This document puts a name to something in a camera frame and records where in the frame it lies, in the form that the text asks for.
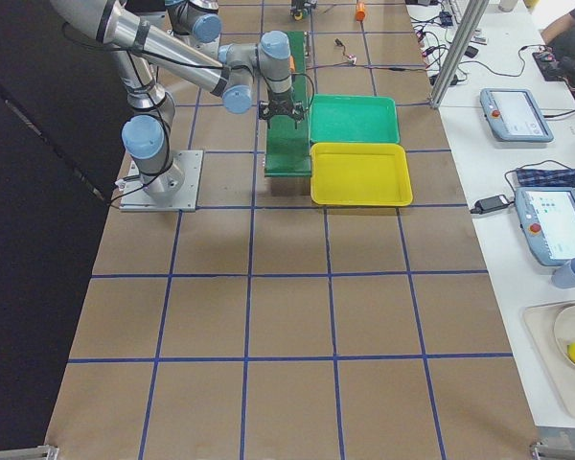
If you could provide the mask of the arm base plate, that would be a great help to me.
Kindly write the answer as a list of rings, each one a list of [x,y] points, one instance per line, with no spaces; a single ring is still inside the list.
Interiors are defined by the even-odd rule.
[[[119,209],[123,212],[193,212],[197,206],[204,151],[172,150],[172,166],[151,181],[139,174],[131,160],[128,176],[120,182]]]

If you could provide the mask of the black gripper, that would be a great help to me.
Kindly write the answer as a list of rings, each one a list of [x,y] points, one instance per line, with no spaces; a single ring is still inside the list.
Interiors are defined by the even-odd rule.
[[[290,16],[295,21],[300,21],[310,15],[316,9],[316,0],[291,0]]]
[[[294,129],[298,129],[300,121],[305,117],[305,108],[301,102],[294,102],[292,99],[259,102],[258,118],[267,121],[268,129],[272,129],[272,118],[275,116],[288,116],[293,120]]]

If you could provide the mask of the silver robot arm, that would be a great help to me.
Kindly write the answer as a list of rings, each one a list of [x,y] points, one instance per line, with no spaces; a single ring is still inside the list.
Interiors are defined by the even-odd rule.
[[[138,169],[137,189],[153,204],[169,203],[183,189],[186,171],[170,147],[173,97],[153,76],[152,65],[220,98],[231,113],[254,106],[266,122],[289,117],[299,124],[306,117],[293,89],[288,35],[270,31],[257,43],[209,50],[207,44],[218,41],[222,29],[215,1],[165,2],[170,32],[129,11],[124,1],[55,1],[52,6],[99,50],[113,53],[134,112],[122,140]]]
[[[222,21],[216,1],[167,1],[173,35],[211,56],[229,71],[219,91],[224,107],[242,114],[253,104],[253,82],[260,77],[267,99],[258,103],[258,117],[270,121],[288,116],[295,124],[305,119],[306,108],[293,89],[291,45],[288,35],[270,31],[258,43],[219,45]]]

